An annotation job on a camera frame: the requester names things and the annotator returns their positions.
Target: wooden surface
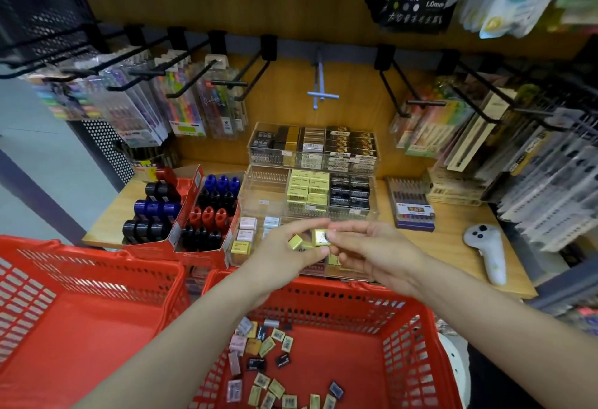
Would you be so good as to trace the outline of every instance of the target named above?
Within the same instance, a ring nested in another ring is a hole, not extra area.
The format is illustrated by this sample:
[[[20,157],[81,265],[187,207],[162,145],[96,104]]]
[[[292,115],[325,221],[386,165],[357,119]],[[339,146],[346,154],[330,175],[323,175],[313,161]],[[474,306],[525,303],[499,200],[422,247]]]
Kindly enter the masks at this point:
[[[571,59],[587,36],[534,30],[523,39],[481,40],[453,20],[444,35],[393,34],[380,30],[364,0],[87,0],[96,19],[109,23],[186,26],[237,35],[356,45],[395,44],[402,49],[458,49],[539,59]]]
[[[238,68],[249,58],[231,56],[230,64]],[[251,80],[261,68],[258,62],[245,76]],[[194,161],[219,160],[224,163],[249,164],[247,144],[258,121],[300,126],[348,126],[353,130],[376,133],[380,167],[377,175],[400,175],[418,178],[434,161],[422,157],[406,156],[395,148],[393,136],[388,132],[395,115],[391,98],[386,93],[378,72],[366,65],[327,63],[325,86],[327,93],[340,99],[327,99],[318,110],[307,91],[313,89],[313,68],[307,60],[279,59],[266,70],[251,91],[245,105],[250,125],[237,140],[177,137],[176,145],[183,157]],[[422,71],[407,71],[414,84],[428,81],[431,75]],[[389,84],[398,99],[405,97],[406,87],[395,71],[387,75]]]
[[[243,166],[211,162],[202,163],[202,165],[206,173],[233,172],[246,169]],[[379,220],[393,224],[386,183],[381,179],[377,180],[376,195],[380,209]],[[133,217],[133,203],[144,197],[145,183],[134,177],[92,226],[83,238],[83,242],[96,247],[122,248],[123,223]],[[488,282],[482,257],[476,249],[463,243],[462,236],[463,232],[472,224],[498,225],[491,210],[486,205],[479,208],[470,208],[442,203],[434,203],[434,209],[437,214],[435,232],[401,231],[428,254]],[[524,299],[535,297],[537,293],[534,286],[504,234],[502,235],[502,241],[505,248],[507,283],[499,289]]]

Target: hand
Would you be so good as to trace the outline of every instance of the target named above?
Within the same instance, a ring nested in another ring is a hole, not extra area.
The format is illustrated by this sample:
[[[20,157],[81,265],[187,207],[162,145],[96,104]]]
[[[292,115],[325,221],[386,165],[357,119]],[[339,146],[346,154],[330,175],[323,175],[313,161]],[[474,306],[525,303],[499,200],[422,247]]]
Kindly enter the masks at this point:
[[[264,303],[270,292],[290,283],[303,268],[328,256],[328,247],[293,251],[289,240],[312,228],[326,228],[329,222],[330,219],[307,219],[273,228],[259,244],[257,251],[233,274],[242,273],[248,278],[258,295],[258,301]]]
[[[333,222],[327,237],[343,267],[363,272],[394,292],[420,298],[416,278],[429,256],[393,226],[360,220]]]

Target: red marker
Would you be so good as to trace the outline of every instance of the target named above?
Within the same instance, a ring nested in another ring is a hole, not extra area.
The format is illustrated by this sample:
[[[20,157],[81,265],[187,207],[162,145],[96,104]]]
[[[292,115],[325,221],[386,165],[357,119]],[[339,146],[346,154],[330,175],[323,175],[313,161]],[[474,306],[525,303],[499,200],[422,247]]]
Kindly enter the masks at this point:
[[[202,209],[199,206],[195,206],[189,214],[189,223],[196,230],[202,226]]]
[[[203,226],[205,226],[207,231],[210,233],[214,230],[214,216],[214,208],[212,206],[208,206],[206,209],[203,210]]]
[[[160,182],[167,182],[168,184],[172,184],[176,187],[176,175],[170,167],[162,167],[156,169],[155,177]]]
[[[220,230],[220,233],[224,235],[228,232],[228,214],[226,209],[220,208],[216,213],[216,226]]]

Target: black pants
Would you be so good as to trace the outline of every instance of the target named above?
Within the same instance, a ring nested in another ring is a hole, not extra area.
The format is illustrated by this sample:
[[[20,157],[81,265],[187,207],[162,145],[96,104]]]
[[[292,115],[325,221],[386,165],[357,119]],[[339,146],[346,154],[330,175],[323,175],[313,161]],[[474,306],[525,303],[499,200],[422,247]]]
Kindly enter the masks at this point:
[[[467,345],[467,352],[471,376],[471,400],[467,409],[543,409],[529,393],[472,345]]]

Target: red shopping basket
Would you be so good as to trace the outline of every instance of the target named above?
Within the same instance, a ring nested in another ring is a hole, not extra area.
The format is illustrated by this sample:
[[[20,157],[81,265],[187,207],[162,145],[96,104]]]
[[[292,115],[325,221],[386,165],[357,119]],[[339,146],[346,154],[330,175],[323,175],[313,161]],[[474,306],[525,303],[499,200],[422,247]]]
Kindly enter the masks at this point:
[[[229,274],[210,272],[204,293]],[[276,367],[274,359],[282,354],[276,343],[266,356],[265,374],[280,382],[286,394],[297,395],[298,407],[309,405],[310,393],[319,394],[323,404],[332,381],[344,390],[339,409],[462,407],[434,316],[415,299],[362,282],[299,277],[248,316],[292,325],[286,332],[294,339],[291,364]],[[247,359],[244,354],[242,370]],[[241,407],[256,373],[243,371]],[[227,406],[230,379],[225,351],[189,407]]]
[[[188,306],[181,264],[0,236],[0,405],[66,408]]]

